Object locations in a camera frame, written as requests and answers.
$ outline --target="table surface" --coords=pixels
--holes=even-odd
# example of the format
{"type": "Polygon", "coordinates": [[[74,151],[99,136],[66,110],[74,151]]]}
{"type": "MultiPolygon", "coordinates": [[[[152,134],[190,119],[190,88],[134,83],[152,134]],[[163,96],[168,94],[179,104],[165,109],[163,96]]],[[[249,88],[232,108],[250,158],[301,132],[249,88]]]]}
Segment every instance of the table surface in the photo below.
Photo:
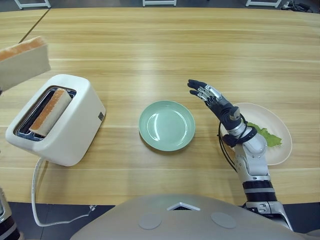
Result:
{"type": "Polygon", "coordinates": [[[46,11],[0,12],[0,49],[19,43],[46,11]]]}
{"type": "Polygon", "coordinates": [[[209,83],[233,103],[255,103],[277,114],[293,141],[289,159],[269,168],[278,200],[320,201],[318,14],[51,9],[27,39],[36,36],[49,44],[52,70],[0,98],[0,182],[9,201],[30,202],[38,158],[8,144],[6,128],[46,80],[61,73],[90,80],[107,115],[78,164],[44,166],[39,203],[115,205],[141,195],[189,193],[243,204],[242,185],[219,148],[218,121],[188,93],[189,78],[209,83]],[[186,148],[160,152],[141,140],[139,116],[159,100],[177,101],[193,114],[196,133],[186,148]]]}

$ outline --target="bread slice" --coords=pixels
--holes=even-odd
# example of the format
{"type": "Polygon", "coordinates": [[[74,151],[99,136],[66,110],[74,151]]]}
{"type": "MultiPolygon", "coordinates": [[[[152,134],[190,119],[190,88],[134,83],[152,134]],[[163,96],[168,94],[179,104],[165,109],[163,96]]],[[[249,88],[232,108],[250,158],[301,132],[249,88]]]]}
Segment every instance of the bread slice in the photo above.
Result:
{"type": "Polygon", "coordinates": [[[48,46],[40,36],[0,50],[3,92],[49,70],[48,46]]]}
{"type": "Polygon", "coordinates": [[[58,88],[29,130],[43,137],[47,136],[71,100],[66,90],[58,88]]]}

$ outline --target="green plate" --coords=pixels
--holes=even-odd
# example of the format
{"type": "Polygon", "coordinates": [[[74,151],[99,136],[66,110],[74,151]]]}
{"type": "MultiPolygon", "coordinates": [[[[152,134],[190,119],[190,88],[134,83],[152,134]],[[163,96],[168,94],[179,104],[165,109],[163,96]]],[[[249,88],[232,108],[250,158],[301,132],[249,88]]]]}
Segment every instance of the green plate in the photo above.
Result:
{"type": "Polygon", "coordinates": [[[157,101],[146,107],[139,119],[139,132],[151,147],[175,151],[185,147],[195,135],[191,112],[175,101],[157,101]]]}

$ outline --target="floor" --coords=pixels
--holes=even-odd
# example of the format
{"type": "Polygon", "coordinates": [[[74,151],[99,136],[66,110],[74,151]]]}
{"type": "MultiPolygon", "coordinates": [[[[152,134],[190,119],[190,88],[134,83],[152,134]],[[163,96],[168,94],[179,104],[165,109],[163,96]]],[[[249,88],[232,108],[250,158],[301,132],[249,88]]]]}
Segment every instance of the floor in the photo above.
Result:
{"type": "MultiPolygon", "coordinates": [[[[142,7],[142,0],[49,0],[54,8],[90,7],[142,7]]],[[[42,2],[41,0],[21,0],[21,3],[42,2]]],[[[245,8],[246,0],[177,0],[177,7],[245,8]]],[[[314,13],[319,12],[319,0],[296,0],[311,6],[314,13]]],[[[249,8],[276,9],[274,7],[250,6],[249,8]]],[[[0,12],[20,11],[13,0],[0,0],[0,12]]],[[[10,202],[12,216],[26,239],[69,240],[83,226],[98,218],[114,206],[99,205],[89,217],[81,218],[70,224],[49,227],[36,225],[30,203],[10,202]]],[[[320,229],[320,203],[286,204],[284,206],[296,232],[307,233],[320,229]]],[[[37,204],[40,221],[51,223],[70,220],[87,213],[87,205],[37,204]]]]}
{"type": "MultiPolygon", "coordinates": [[[[114,206],[97,206],[88,217],[70,224],[39,227],[35,223],[30,203],[10,202],[12,216],[26,239],[69,240],[83,226],[98,218],[114,206]]],[[[295,232],[308,233],[320,229],[320,202],[286,204],[285,211],[295,232]]],[[[67,221],[86,214],[87,205],[37,204],[38,218],[42,223],[67,221]]]]}
{"type": "MultiPolygon", "coordinates": [[[[43,3],[43,0],[20,0],[22,4],[28,3],[43,3]]],[[[142,7],[142,0],[49,0],[53,9],[62,8],[104,8],[104,7],[142,7]]],[[[246,8],[247,0],[177,0],[177,7],[182,8],[246,8]]],[[[319,12],[320,0],[295,0],[295,3],[303,3],[309,5],[314,13],[319,12]]],[[[170,5],[162,6],[148,6],[148,8],[154,7],[168,7],[170,5]]],[[[248,8],[254,9],[276,9],[280,7],[268,7],[268,6],[249,6],[248,8]]],[[[0,12],[19,11],[18,6],[14,0],[0,0],[0,12]]]]}

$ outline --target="plate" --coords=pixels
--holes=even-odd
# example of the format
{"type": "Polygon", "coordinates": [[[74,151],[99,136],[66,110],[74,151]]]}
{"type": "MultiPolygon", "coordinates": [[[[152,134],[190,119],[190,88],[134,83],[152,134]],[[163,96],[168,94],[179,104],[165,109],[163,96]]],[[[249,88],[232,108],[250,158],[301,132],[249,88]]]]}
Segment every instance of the plate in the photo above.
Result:
{"type": "Polygon", "coordinates": [[[175,151],[185,147],[195,135],[191,112],[175,101],[157,101],[147,106],[139,119],[139,132],[151,147],[175,151]]]}
{"type": "MultiPolygon", "coordinates": [[[[263,106],[253,103],[237,103],[235,106],[240,108],[241,114],[250,123],[266,128],[270,134],[281,138],[281,145],[268,147],[265,154],[267,164],[277,165],[283,163],[290,156],[292,151],[292,138],[287,126],[281,119],[270,110],[263,106]]],[[[227,131],[221,125],[221,134],[227,131]]]]}

